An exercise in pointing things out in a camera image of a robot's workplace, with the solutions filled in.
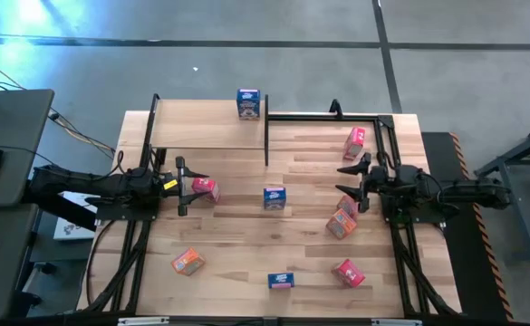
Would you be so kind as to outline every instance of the small box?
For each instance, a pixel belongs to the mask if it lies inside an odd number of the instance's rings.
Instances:
[[[286,204],[286,189],[265,188],[263,205],[265,210],[282,210]]]
[[[261,92],[259,90],[239,89],[236,93],[238,118],[241,120],[258,120],[260,117]]]
[[[343,158],[354,160],[363,149],[363,142],[365,140],[365,129],[353,127],[349,134],[345,146],[343,147]]]
[[[357,223],[350,218],[347,213],[341,208],[331,216],[327,223],[327,228],[337,238],[343,239],[345,236],[353,232],[353,229],[357,226]]]
[[[195,193],[209,191],[210,194],[203,196],[203,198],[211,203],[217,203],[218,199],[220,199],[220,189],[218,189],[218,184],[213,179],[195,177],[194,181],[192,181],[192,190]]]
[[[345,259],[343,263],[335,266],[332,272],[339,277],[343,284],[349,287],[357,287],[365,280],[365,275],[349,259]]]
[[[268,274],[269,289],[286,289],[294,287],[293,273]]]
[[[184,254],[181,254],[176,259],[172,261],[172,267],[176,273],[190,276],[206,261],[202,256],[197,253],[193,248],[189,248]]]
[[[341,197],[341,200],[339,201],[339,204],[337,204],[337,209],[342,209],[347,213],[347,215],[353,219],[353,221],[357,222],[357,211],[358,211],[358,205],[355,203],[355,200],[353,198],[344,195]]]

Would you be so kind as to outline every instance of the orange box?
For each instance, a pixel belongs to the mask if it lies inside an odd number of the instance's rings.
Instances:
[[[357,210],[358,205],[355,203],[355,200],[353,198],[343,195],[341,197],[341,200],[339,201],[339,204],[337,204],[337,209],[342,208],[347,215],[353,219],[353,221],[357,222]]]
[[[353,229],[357,226],[357,223],[350,218],[345,211],[340,208],[327,222],[327,228],[337,238],[343,239],[345,236],[353,232]]]
[[[205,262],[204,258],[190,247],[184,254],[181,254],[172,261],[172,267],[174,267],[176,273],[190,276],[198,268],[202,267]]]

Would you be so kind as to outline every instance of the orange striped edge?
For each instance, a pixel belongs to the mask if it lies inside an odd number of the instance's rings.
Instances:
[[[452,139],[454,140],[454,147],[456,148],[456,153],[458,154],[458,160],[460,161],[462,174],[466,179],[470,179],[458,136],[455,133],[451,132],[450,136],[452,136]],[[492,251],[492,245],[490,245],[490,240],[488,239],[488,232],[486,230],[486,226],[484,225],[484,220],[482,219],[482,215],[480,215],[480,207],[478,206],[478,204],[474,204],[473,208],[474,215],[476,216],[476,221],[478,223],[478,229],[480,230],[480,236],[482,238],[482,241],[484,242],[484,247],[488,256],[488,262],[490,263],[492,273],[494,274],[494,280],[496,282],[496,287],[498,288],[498,295],[500,295],[500,298],[502,300],[502,306],[504,307],[506,313],[506,319],[508,321],[514,321],[512,310],[510,309],[510,303],[508,303],[508,298],[506,297],[506,290],[504,288],[504,284],[502,283],[502,276],[500,275],[500,271],[498,270],[498,263],[496,262],[494,251]]]

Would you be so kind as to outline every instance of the gray floor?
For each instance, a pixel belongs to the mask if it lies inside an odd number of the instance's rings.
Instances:
[[[530,0],[381,0],[390,42],[530,43]],[[0,0],[0,34],[142,40],[378,42],[371,0]],[[453,131],[471,169],[530,131],[530,51],[392,50],[401,107],[425,131]],[[125,110],[163,98],[271,96],[271,110],[391,112],[380,49],[37,46],[0,44],[0,68],[115,145]],[[48,124],[40,152],[72,169],[107,171],[97,150]],[[530,321],[530,263],[510,212],[484,211],[517,321]]]

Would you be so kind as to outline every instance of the black mat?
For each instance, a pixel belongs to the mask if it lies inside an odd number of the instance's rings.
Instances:
[[[422,137],[433,177],[447,181],[465,178],[449,133],[424,132]],[[493,272],[490,260],[494,257],[487,251],[475,210],[472,205],[459,207],[460,214],[448,221],[445,235],[462,312],[471,318],[506,321],[508,303],[498,288],[502,281]]]

